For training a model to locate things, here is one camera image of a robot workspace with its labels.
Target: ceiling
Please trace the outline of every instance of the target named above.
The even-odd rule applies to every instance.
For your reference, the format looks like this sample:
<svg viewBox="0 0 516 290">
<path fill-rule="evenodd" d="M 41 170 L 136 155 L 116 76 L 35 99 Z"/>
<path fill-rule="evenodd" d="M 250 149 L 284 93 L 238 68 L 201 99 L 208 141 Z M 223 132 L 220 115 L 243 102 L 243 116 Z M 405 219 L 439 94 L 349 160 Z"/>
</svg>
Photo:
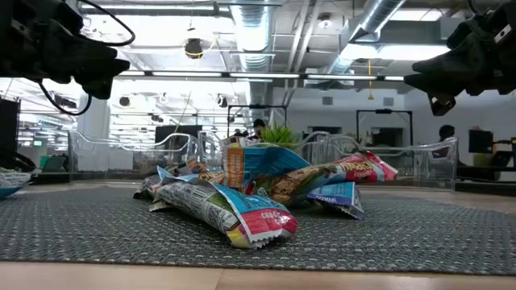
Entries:
<svg viewBox="0 0 516 290">
<path fill-rule="evenodd" d="M 156 14 L 156 4 L 163 4 L 164 0 L 103 0 L 95 1 L 102 6 L 129 6 L 131 13 L 121 13 L 118 15 L 120 20 L 136 33 L 136 40 L 129 46 L 118 48 L 119 58 L 131 62 L 131 70 L 176 70 L 176 71 L 240 71 L 240 56 L 242 51 L 237 47 L 236 28 L 233 19 L 228 17 L 208 17 L 196 16 L 196 7 L 199 3 L 181 2 L 182 9 L 185 10 L 182 16 L 166 15 L 166 9 L 161 9 Z M 179 3 L 174 1 L 172 4 L 177 9 Z M 479 1 L 479 6 L 494 6 L 499 1 Z M 302 32 L 300 43 L 305 37 L 310 37 L 307 49 L 305 50 L 300 70 L 307 68 L 323 68 L 331 64 L 341 51 L 342 44 L 339 44 L 339 36 L 346 20 L 360 15 L 364 7 L 363 0 L 355 1 L 322 1 L 319 15 L 329 14 L 331 25 L 329 27 L 314 26 L 312 33 L 308 33 L 310 23 L 310 12 L 305 23 L 300 23 L 300 11 L 302 0 L 283 1 L 283 5 L 276 7 L 273 12 L 272 44 L 270 57 L 272 58 L 271 71 L 285 72 L 288 68 L 289 55 L 292 51 L 294 32 L 297 26 L 305 25 Z M 460 21 L 468 11 L 465 10 L 465 1 L 435 1 L 435 0 L 409 0 L 400 10 L 398 10 L 387 25 L 382 29 L 380 44 L 375 48 L 400 44 L 411 44 L 417 42 L 424 44 L 427 41 L 422 38 L 427 37 L 421 33 L 422 29 L 427 29 L 442 19 L 451 16 Z M 220 5 L 221 13 L 227 15 L 225 6 Z M 90 38 L 103 41 L 117 42 L 127 39 L 128 34 L 113 19 L 106 15 L 99 15 L 92 12 L 83 14 L 85 18 L 84 34 Z M 201 59 L 192 60 L 184 53 L 184 45 L 188 38 L 199 38 L 202 40 L 204 54 Z M 358 53 L 365 53 L 360 48 Z M 404 76 L 410 74 L 412 60 L 393 60 L 385 58 L 381 53 L 371 56 L 371 60 L 356 60 L 351 66 L 355 74 L 382 74 L 387 76 Z M 44 82 L 47 89 L 54 95 L 65 97 L 72 102 L 80 101 L 84 95 L 81 86 L 75 83 L 60 85 L 52 81 Z M 274 102 L 284 95 L 283 81 L 274 81 Z M 293 95 L 293 108 L 300 107 L 313 108 L 314 110 L 324 110 L 320 102 L 310 103 L 306 97 L 313 90 L 303 92 L 303 84 L 300 83 L 297 92 Z M 356 82 L 346 89 L 359 93 L 368 89 L 368 82 Z M 410 90 L 407 86 L 399 83 L 375 83 L 374 89 L 392 89 L 393 94 L 402 95 Z M 330 92 L 329 94 L 339 96 L 340 92 Z M 0 94 L 10 99 L 19 99 L 22 102 L 23 117 L 20 124 L 23 131 L 37 132 L 53 130 L 55 137 L 62 135 L 62 130 L 77 126 L 77 120 L 58 111 L 46 100 L 40 88 L 31 81 L 24 79 L 0 79 Z M 110 137 L 120 139 L 116 130 L 124 129 L 131 135 L 139 135 L 142 141 L 153 138 L 154 126 L 163 124 L 202 124 L 206 129 L 213 126 L 220 136 L 224 136 L 226 131 L 227 109 L 219 107 L 218 97 L 223 96 L 229 104 L 246 105 L 249 103 L 249 84 L 247 81 L 171 81 L 167 79 L 146 79 L 133 80 L 115 79 L 109 100 L 112 118 Z M 120 98 L 129 97 L 130 105 L 121 106 Z M 252 120 L 248 118 L 249 112 L 242 110 L 239 112 L 242 118 L 237 118 L 231 125 L 231 130 L 235 128 L 249 127 Z M 153 122 L 149 114 L 161 116 L 163 122 Z M 46 129 L 50 122 L 63 122 L 65 126 Z"/>
</svg>

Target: silver air duct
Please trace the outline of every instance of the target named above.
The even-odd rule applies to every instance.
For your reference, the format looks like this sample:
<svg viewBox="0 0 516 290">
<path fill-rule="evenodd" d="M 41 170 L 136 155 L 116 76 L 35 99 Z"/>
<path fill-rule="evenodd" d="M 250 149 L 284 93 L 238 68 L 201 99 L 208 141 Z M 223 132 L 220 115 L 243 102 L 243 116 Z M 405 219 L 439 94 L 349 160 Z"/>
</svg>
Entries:
<svg viewBox="0 0 516 290">
<path fill-rule="evenodd" d="M 350 41 L 375 42 L 380 38 L 380 30 L 394 15 L 394 13 L 405 3 L 405 0 L 368 0 L 364 5 L 364 13 L 346 21 L 340 33 L 342 51 L 325 68 L 322 73 L 344 74 L 351 67 L 354 60 L 347 58 L 346 46 Z M 338 81 L 323 81 L 307 84 L 306 88 L 311 89 L 342 89 L 343 84 Z"/>
<path fill-rule="evenodd" d="M 269 50 L 272 29 L 271 6 L 231 6 L 235 20 L 236 42 L 238 49 L 244 52 L 266 52 Z M 263 55 L 240 55 L 242 70 L 251 73 L 269 72 L 271 57 Z M 272 105 L 273 84 L 270 82 L 249 82 L 249 105 Z M 270 110 L 251 110 L 255 118 L 268 118 Z"/>
</svg>

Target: gray carpet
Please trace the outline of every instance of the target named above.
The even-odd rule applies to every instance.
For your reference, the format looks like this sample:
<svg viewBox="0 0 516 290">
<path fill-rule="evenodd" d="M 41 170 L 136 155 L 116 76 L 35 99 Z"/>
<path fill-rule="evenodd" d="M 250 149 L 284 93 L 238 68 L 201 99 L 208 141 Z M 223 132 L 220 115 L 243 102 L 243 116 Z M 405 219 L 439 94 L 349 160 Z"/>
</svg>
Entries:
<svg viewBox="0 0 516 290">
<path fill-rule="evenodd" d="M 366 220 L 294 211 L 295 238 L 231 247 L 182 213 L 149 213 L 122 188 L 0 200 L 0 260 L 333 271 L 516 275 L 516 217 L 431 201 L 366 195 Z"/>
</svg>

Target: wooden floor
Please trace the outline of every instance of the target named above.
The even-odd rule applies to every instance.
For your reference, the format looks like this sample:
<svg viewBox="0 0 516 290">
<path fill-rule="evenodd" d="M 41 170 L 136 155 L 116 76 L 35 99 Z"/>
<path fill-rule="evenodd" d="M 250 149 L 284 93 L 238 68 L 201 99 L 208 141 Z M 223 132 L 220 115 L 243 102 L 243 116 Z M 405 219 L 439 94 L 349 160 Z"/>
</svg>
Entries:
<svg viewBox="0 0 516 290">
<path fill-rule="evenodd" d="M 35 186 L 22 193 L 69 191 L 99 186 L 74 184 Z M 135 188 L 137 184 L 109 186 Z M 447 204 L 516 213 L 516 197 L 447 193 L 404 188 L 363 187 L 363 194 L 386 193 Z M 0 289 L 516 289 L 516 278 L 436 274 L 362 274 L 316 271 L 225 270 L 65 263 L 0 263 Z"/>
</svg>

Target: green plant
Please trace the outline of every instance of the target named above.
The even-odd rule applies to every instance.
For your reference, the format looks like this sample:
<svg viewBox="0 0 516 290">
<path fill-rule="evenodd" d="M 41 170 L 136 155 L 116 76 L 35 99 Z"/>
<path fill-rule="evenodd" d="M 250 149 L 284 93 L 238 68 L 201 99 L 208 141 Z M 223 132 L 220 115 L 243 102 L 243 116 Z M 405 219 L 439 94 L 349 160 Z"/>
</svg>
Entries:
<svg viewBox="0 0 516 290">
<path fill-rule="evenodd" d="M 279 126 L 274 123 L 274 126 L 266 127 L 262 130 L 261 138 L 263 142 L 273 143 L 288 149 L 295 149 L 296 137 L 292 130 L 287 126 Z"/>
</svg>

